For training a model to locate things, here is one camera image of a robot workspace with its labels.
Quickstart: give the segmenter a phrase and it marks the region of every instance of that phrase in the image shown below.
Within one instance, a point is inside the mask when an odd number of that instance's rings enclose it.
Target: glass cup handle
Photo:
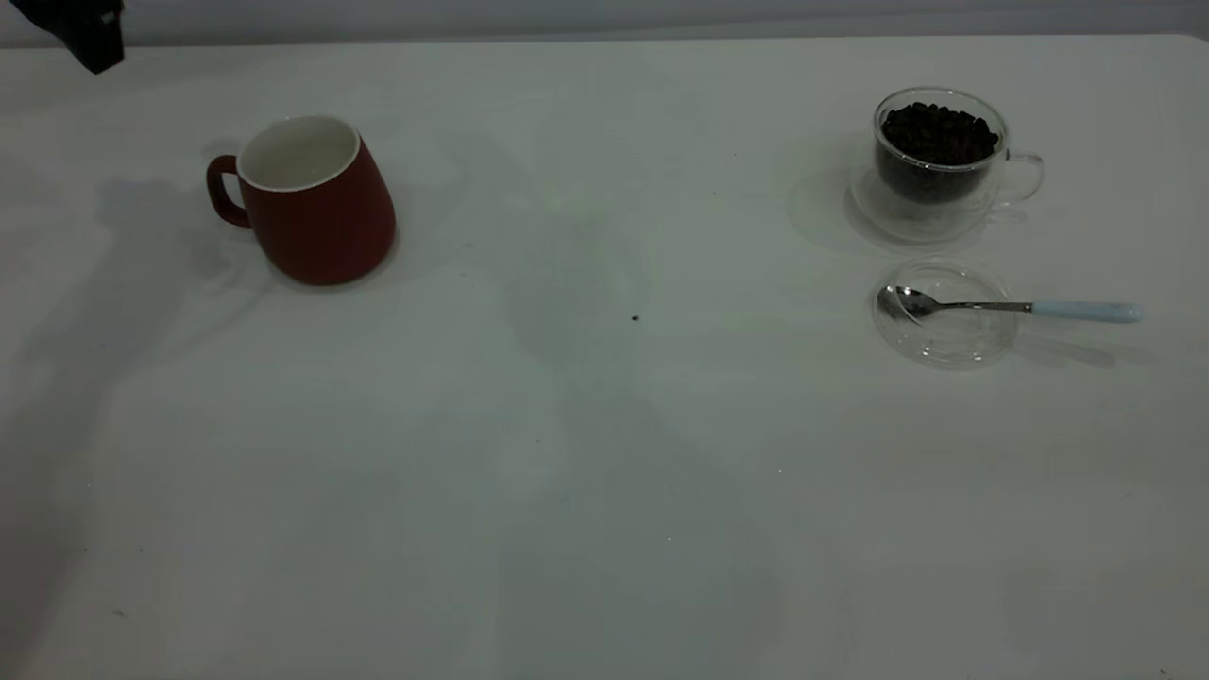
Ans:
[[[1034,173],[1036,177],[1034,177],[1032,181],[1025,184],[1023,188],[1017,189],[1016,191],[1005,191],[1003,194],[1000,194],[996,204],[1001,208],[1007,206],[1014,206],[1016,203],[1028,200],[1030,196],[1037,192],[1037,189],[1041,189],[1041,183],[1045,181],[1046,179],[1046,162],[1041,159],[1041,156],[1036,154],[1016,154],[1012,150],[1008,150],[1007,161],[1017,163],[1029,163],[1036,171]]]

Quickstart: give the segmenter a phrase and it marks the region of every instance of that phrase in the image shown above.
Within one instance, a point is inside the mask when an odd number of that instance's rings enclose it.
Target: white wall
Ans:
[[[486,36],[1187,33],[1209,0],[126,0],[129,45]],[[0,0],[0,46],[46,44]]]

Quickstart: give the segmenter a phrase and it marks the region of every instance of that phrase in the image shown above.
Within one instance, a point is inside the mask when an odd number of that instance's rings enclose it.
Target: mug handle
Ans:
[[[227,196],[226,186],[222,185],[222,175],[233,174],[238,177],[235,167],[235,156],[219,156],[210,161],[210,167],[206,168],[206,189],[210,192],[210,204],[214,212],[224,220],[244,229],[251,227],[248,221],[248,211],[236,206]]]
[[[1046,162],[1041,160],[1041,156],[1036,154],[1013,154],[1010,149],[1007,151],[1007,160],[1008,162],[1029,163],[1036,169],[1036,178],[1020,190],[1006,192],[1006,196],[1000,195],[996,203],[1000,208],[1014,206],[1020,201],[1028,200],[1037,192],[1037,189],[1041,189],[1041,183],[1046,179]]]

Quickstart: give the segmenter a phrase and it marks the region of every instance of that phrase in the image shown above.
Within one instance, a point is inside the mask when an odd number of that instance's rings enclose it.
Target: black object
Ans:
[[[37,28],[52,33],[92,73],[125,57],[122,0],[12,0]]]
[[[925,204],[965,197],[987,175],[987,167],[944,171],[919,163],[968,166],[994,155],[1000,142],[985,120],[922,103],[890,111],[881,123],[881,136],[893,148],[878,146],[881,180],[903,198]]]

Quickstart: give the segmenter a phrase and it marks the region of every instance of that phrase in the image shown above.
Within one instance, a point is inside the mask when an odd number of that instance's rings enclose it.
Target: clear glass saucer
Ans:
[[[898,353],[935,368],[971,369],[1000,359],[1016,341],[1016,312],[939,310],[916,317],[893,294],[898,287],[938,302],[1006,302],[1007,286],[983,265],[948,257],[912,260],[873,290],[873,322]]]

